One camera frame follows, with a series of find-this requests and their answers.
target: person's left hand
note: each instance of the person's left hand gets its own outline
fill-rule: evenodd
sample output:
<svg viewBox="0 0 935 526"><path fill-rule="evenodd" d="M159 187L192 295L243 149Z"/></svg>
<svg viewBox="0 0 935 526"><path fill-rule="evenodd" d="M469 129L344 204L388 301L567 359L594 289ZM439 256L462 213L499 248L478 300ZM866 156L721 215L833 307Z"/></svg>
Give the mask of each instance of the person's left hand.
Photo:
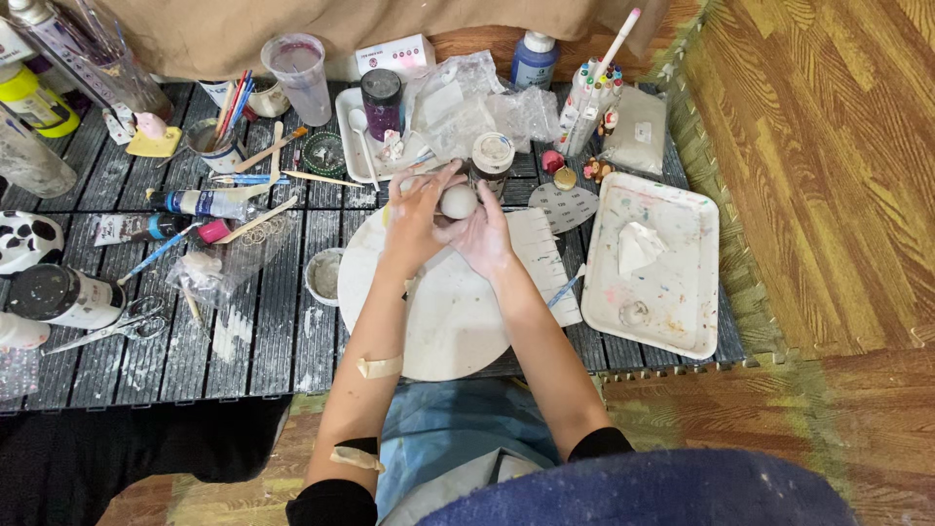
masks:
<svg viewBox="0 0 935 526"><path fill-rule="evenodd" d="M397 173L390 181L389 221L381 263L404 272L407 278L439 252L467 223L448 224L442 216L436 222L435 209L446 188L463 183L467 175L454 173L461 161L454 160L434 174L416 176L409 169ZM401 187L408 185L405 191Z"/></svg>

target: hand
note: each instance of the hand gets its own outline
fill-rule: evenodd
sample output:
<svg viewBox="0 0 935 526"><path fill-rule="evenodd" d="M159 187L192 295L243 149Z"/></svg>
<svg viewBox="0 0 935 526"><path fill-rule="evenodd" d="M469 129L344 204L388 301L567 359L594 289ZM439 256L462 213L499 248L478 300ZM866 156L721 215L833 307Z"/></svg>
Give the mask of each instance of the hand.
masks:
<svg viewBox="0 0 935 526"><path fill-rule="evenodd" d="M479 181L477 188L483 206L477 207L468 219L463 220L467 224L459 228L461 231L452 239L451 245L475 272L496 284L499 275L519 264L519 259L510 245L507 217L503 215L499 201L487 186L487 181Z"/></svg>
<svg viewBox="0 0 935 526"><path fill-rule="evenodd" d="M436 173L417 176L409 169L393 176L381 263L411 278L467 226L467 220L449 224L442 222L441 216L436 223L435 216L441 193L468 179L466 175L454 175L459 168L461 161L454 160Z"/></svg>

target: masking tape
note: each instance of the masking tape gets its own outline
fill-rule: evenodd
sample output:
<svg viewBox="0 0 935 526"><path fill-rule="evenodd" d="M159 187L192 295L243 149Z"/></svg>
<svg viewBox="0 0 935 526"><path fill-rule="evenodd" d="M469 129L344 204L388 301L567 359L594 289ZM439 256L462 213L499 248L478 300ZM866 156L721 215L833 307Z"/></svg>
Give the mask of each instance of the masking tape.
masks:
<svg viewBox="0 0 935 526"><path fill-rule="evenodd" d="M380 459L356 447L335 446L335 450L331 452L331 461L374 470L377 475L383 475L386 472L386 466L380 462Z"/></svg>
<svg viewBox="0 0 935 526"><path fill-rule="evenodd" d="M378 359L375 361L366 361L363 358L357 359L357 370L365 378L383 378L391 374L402 373L403 357L399 355L395 358Z"/></svg>

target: cow print object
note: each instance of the cow print object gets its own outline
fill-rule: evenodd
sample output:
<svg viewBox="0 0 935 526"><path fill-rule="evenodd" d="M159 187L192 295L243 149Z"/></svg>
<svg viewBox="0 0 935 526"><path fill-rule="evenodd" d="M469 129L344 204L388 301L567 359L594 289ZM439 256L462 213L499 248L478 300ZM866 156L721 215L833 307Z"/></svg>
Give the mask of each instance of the cow print object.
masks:
<svg viewBox="0 0 935 526"><path fill-rule="evenodd" d="M48 217L0 212L0 278L10 279L39 263L58 263L64 247L62 228Z"/></svg>

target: yellow bottle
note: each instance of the yellow bottle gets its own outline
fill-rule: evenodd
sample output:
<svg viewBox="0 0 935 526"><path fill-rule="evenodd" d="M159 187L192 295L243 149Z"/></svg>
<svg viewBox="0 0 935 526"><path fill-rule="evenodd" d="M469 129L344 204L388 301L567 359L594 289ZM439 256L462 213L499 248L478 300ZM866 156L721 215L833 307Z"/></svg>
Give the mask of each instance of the yellow bottle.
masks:
<svg viewBox="0 0 935 526"><path fill-rule="evenodd" d="M68 135L80 124L77 113L20 63L0 66L0 102L51 139Z"/></svg>

